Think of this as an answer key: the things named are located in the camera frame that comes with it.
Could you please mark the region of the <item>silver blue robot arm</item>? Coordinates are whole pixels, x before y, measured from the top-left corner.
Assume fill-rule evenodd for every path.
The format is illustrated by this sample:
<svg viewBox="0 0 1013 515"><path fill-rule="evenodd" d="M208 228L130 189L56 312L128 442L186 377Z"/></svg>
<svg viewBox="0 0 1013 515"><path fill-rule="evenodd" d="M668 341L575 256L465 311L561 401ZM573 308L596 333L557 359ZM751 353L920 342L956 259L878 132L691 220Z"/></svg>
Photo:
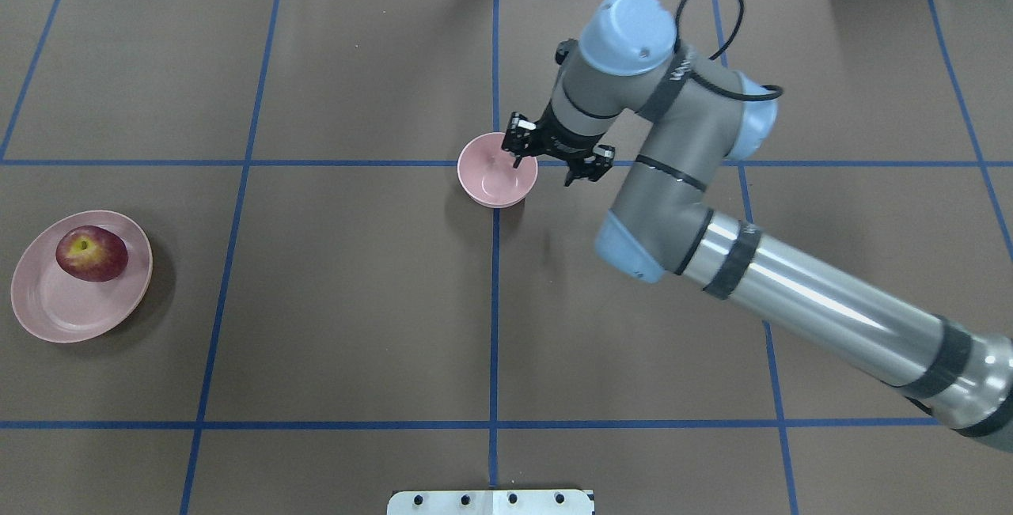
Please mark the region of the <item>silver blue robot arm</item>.
<svg viewBox="0 0 1013 515"><path fill-rule="evenodd" d="M539 119L510 116L502 148L520 163L550 157L564 183L597 182L616 151L603 137L623 112L649 131L594 242L624 275L679 275L814 343L893 389L960 436L1011 450L1012 349L978 335L709 206L725 161L769 137L783 90L702 56L681 38L689 0L603 0L579 38L555 53L558 72Z"/></svg>

